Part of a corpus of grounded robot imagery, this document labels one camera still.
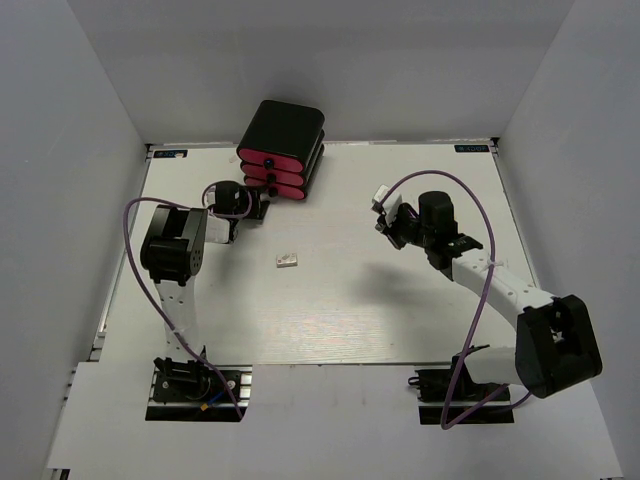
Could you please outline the white eraser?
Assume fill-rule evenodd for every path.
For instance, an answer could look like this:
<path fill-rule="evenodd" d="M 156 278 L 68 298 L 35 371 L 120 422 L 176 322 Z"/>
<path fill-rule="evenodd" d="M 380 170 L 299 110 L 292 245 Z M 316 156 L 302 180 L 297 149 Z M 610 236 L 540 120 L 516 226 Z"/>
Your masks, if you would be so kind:
<path fill-rule="evenodd" d="M 276 266 L 278 268 L 290 268 L 298 265 L 298 256 L 296 253 L 288 252 L 276 257 Z"/>

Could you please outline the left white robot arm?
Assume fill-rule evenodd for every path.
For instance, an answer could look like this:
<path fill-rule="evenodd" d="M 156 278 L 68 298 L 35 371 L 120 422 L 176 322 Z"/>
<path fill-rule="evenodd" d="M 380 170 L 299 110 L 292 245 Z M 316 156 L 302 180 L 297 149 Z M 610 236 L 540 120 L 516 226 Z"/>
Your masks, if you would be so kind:
<path fill-rule="evenodd" d="M 203 266 L 205 245 L 230 245 L 240 222 L 263 220 L 269 206 L 265 191 L 220 181 L 205 189 L 201 208 L 155 201 L 140 263 L 157 292 L 152 299 L 164 321 L 168 361 L 186 363 L 206 357 L 195 306 L 195 277 Z"/>

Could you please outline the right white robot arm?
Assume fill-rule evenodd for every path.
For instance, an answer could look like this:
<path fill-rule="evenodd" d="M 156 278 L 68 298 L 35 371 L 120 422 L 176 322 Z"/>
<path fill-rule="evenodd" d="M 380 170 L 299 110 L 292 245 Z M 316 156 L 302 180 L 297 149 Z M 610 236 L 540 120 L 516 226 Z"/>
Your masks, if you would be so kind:
<path fill-rule="evenodd" d="M 546 398 L 601 374 L 603 364 L 586 304 L 538 289 L 491 260 L 481 243 L 458 230 L 448 194 L 420 195 L 413 208 L 381 186 L 372 199 L 377 230 L 401 249 L 423 249 L 449 280 L 485 297 L 515 330 L 512 347 L 473 347 L 451 374 L 453 390 L 472 399 L 488 384 L 515 384 Z"/>

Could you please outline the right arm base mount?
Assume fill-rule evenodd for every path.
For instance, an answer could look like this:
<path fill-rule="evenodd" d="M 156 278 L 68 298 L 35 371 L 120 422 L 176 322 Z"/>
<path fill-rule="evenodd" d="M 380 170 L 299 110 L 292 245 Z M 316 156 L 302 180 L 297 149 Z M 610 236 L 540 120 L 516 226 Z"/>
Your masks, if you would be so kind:
<path fill-rule="evenodd" d="M 410 389 L 417 393 L 418 414 L 421 425 L 439 426 L 446 394 L 459 355 L 452 357 L 449 364 L 422 366 L 408 378 Z M 475 383 L 466 367 L 461 370 L 454 388 L 447 422 L 471 409 L 499 389 L 495 383 Z M 463 425 L 498 425 L 513 424 L 514 414 L 511 409 L 511 397 L 508 390 L 501 392 L 492 401 L 461 421 Z"/>

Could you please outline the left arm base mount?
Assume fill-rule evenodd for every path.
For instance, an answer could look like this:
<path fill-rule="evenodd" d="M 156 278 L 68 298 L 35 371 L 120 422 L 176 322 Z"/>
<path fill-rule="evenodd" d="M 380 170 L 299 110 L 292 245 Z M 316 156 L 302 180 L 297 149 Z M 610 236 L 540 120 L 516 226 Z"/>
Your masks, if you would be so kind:
<path fill-rule="evenodd" d="M 229 392 L 242 415 L 249 406 L 250 367 L 220 370 L 224 380 L 195 361 L 170 362 L 157 358 L 145 420 L 156 422 L 237 423 L 241 421 Z"/>

